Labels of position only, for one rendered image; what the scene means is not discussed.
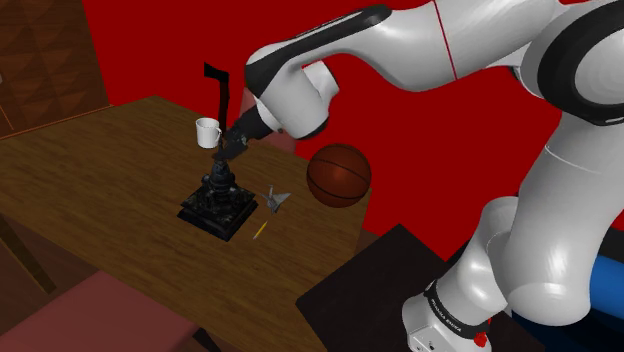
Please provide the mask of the white mug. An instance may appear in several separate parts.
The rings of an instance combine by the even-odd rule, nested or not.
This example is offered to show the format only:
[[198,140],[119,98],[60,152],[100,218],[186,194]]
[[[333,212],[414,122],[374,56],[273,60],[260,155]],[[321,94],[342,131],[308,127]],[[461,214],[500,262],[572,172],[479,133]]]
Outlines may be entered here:
[[222,131],[219,121],[213,118],[201,117],[195,121],[197,144],[204,149],[213,149],[219,145]]

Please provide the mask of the black bent lamp stand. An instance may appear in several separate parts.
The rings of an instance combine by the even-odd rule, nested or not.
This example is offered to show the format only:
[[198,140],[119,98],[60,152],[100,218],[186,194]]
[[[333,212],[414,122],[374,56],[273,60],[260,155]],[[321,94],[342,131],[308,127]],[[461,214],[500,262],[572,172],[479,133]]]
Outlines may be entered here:
[[203,64],[204,76],[206,78],[215,79],[219,82],[219,110],[218,121],[221,130],[226,129],[226,121],[228,115],[230,90],[229,79],[230,74],[226,71],[217,69],[208,63]]

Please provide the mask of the grey folded paper figure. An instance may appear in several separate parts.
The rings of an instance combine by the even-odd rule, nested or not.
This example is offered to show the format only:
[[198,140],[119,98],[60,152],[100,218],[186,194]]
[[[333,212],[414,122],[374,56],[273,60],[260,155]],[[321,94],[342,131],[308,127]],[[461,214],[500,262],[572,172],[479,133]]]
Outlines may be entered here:
[[266,200],[266,206],[270,209],[271,214],[276,214],[279,211],[281,204],[291,195],[290,192],[275,193],[274,186],[269,184],[269,191],[267,194],[261,194]]

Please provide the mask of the black temple figure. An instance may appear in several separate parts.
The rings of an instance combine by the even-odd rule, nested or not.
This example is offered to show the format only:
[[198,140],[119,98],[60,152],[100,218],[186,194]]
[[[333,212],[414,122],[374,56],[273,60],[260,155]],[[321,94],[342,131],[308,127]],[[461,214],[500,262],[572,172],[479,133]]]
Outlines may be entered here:
[[238,186],[226,160],[216,160],[177,217],[228,242],[258,207],[255,194]]

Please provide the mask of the brown basketball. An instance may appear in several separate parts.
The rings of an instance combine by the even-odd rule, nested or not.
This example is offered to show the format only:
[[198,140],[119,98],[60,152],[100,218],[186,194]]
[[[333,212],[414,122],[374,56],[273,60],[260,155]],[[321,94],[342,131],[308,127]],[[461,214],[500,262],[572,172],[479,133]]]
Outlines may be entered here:
[[368,159],[347,144],[330,144],[310,159],[306,181],[312,195],[322,204],[345,208],[359,202],[368,192],[372,171]]

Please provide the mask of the brown wooden table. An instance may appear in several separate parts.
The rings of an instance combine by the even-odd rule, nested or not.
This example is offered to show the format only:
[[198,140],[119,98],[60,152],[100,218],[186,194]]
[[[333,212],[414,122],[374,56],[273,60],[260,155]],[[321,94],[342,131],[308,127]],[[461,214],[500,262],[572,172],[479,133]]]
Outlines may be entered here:
[[319,203],[305,159],[253,143],[237,183],[291,195],[222,241],[177,217],[212,164],[196,118],[150,97],[0,140],[0,214],[243,352],[326,352],[296,301],[352,257],[366,203]]

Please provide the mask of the dark robot stand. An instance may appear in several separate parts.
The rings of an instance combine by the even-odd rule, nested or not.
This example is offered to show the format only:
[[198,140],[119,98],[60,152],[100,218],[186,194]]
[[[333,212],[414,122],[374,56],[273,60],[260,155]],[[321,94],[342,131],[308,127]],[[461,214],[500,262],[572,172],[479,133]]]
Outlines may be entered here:
[[311,288],[296,306],[328,352],[412,352],[401,308],[455,264],[398,224]]

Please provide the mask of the brown panelled wooden door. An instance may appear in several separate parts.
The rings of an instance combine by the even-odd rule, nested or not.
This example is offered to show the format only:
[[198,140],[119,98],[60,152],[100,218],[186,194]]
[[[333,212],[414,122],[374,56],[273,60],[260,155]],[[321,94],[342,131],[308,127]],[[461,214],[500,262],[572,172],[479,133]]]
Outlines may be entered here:
[[108,106],[81,0],[0,0],[0,139]]

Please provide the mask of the blue cylinder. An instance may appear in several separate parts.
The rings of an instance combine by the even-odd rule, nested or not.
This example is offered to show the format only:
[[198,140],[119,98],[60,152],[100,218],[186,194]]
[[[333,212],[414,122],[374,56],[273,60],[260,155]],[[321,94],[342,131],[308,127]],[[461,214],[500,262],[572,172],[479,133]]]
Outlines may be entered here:
[[624,263],[598,255],[590,279],[591,307],[624,320]]

